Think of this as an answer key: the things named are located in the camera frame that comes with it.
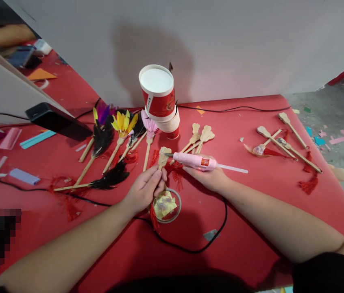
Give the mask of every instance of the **yellow feather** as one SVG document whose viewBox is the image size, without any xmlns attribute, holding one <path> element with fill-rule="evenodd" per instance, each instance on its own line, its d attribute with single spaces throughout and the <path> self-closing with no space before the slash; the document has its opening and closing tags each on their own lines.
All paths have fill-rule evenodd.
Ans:
<svg viewBox="0 0 344 293">
<path fill-rule="evenodd" d="M 116 121 L 114 115 L 112 116 L 112 118 L 114 118 L 114 122 L 112 122 L 111 125 L 112 125 L 112 127 L 113 127 L 116 131 L 118 131 L 118 130 L 119 130 L 119 129 L 118 129 L 118 122 Z"/>
<path fill-rule="evenodd" d="M 128 124 L 130 122 L 130 112 L 129 110 L 126 111 L 126 116 L 124 118 L 123 130 L 125 131 L 128 128 Z"/>
<path fill-rule="evenodd" d="M 126 133 L 129 133 L 134 126 L 137 124 L 138 121 L 138 113 L 134 115 L 133 120 L 130 122 L 130 125 L 128 126 Z"/>
<path fill-rule="evenodd" d="M 121 114 L 120 112 L 117 112 L 116 113 L 116 120 L 117 120 L 117 127 L 119 130 L 122 130 L 123 119 L 124 119 L 124 115 Z"/>
<path fill-rule="evenodd" d="M 96 124 L 96 120 L 98 119 L 98 111 L 96 110 L 96 108 L 94 108 L 94 119 Z"/>
</svg>

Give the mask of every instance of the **purple paper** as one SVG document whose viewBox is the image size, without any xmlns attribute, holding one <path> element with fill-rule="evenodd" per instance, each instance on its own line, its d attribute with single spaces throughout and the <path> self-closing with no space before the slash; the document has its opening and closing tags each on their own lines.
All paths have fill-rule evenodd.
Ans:
<svg viewBox="0 0 344 293">
<path fill-rule="evenodd" d="M 36 185 L 39 181 L 41 181 L 40 178 L 35 177 L 34 175 L 28 174 L 27 172 L 24 172 L 20 169 L 13 169 L 9 172 L 9 176 L 16 178 L 20 181 L 26 182 L 31 185 Z"/>
</svg>

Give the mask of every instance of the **orange paper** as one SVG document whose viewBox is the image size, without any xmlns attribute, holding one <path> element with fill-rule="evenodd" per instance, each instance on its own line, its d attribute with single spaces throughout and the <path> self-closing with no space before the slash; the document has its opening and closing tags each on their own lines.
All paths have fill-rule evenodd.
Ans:
<svg viewBox="0 0 344 293">
<path fill-rule="evenodd" d="M 197 108 L 198 110 L 198 112 L 201 114 L 201 115 L 203 115 L 204 114 L 204 111 L 203 110 L 199 110 L 199 109 L 201 109 L 201 107 L 200 106 L 196 106 L 195 108 Z"/>
<path fill-rule="evenodd" d="M 29 80 L 38 80 L 38 79 L 52 79 L 57 78 L 55 75 L 48 73 L 46 70 L 42 68 L 36 69 L 33 73 L 31 73 L 28 77 Z"/>
</svg>

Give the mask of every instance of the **stacked paper cups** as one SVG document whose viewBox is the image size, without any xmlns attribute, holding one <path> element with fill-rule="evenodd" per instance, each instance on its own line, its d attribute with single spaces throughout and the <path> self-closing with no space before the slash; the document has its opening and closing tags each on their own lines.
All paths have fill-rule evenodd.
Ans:
<svg viewBox="0 0 344 293">
<path fill-rule="evenodd" d="M 160 65 L 148 65 L 139 72 L 139 83 L 147 115 L 173 140 L 179 136 L 179 110 L 175 105 L 172 73 Z"/>
</svg>

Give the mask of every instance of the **concrete floor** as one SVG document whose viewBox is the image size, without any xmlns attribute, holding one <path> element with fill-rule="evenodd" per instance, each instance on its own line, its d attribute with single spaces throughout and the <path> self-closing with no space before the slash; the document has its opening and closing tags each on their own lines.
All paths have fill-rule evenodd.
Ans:
<svg viewBox="0 0 344 293">
<path fill-rule="evenodd" d="M 326 85 L 317 92 L 284 95 L 294 109 L 300 110 L 298 115 L 304 126 L 313 130 L 317 136 L 320 129 L 327 133 L 323 139 L 327 142 L 330 151 L 321 153 L 328 163 L 338 168 L 344 168 L 344 142 L 331 145 L 328 143 L 330 136 L 342 137 L 340 130 L 344 129 L 344 82 L 335 86 Z M 311 108 L 311 113 L 304 111 L 304 107 Z"/>
</svg>

